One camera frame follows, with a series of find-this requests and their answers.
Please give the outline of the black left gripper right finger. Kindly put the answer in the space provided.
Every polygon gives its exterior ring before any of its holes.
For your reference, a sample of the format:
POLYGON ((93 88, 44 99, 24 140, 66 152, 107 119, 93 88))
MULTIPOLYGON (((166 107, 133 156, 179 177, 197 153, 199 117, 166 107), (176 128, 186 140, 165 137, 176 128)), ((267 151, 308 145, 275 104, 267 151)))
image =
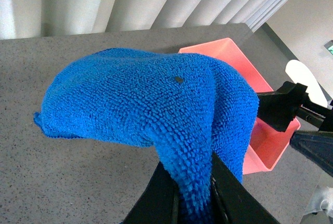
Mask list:
POLYGON ((215 223, 278 223, 215 153, 212 155, 211 198, 215 223))

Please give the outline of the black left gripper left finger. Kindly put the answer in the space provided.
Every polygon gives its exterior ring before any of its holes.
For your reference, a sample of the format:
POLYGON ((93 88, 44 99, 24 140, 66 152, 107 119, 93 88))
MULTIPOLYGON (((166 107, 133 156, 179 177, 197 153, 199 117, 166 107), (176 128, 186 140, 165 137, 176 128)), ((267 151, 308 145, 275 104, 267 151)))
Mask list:
POLYGON ((178 186, 158 163, 147 188, 122 222, 178 223, 178 207, 178 186))

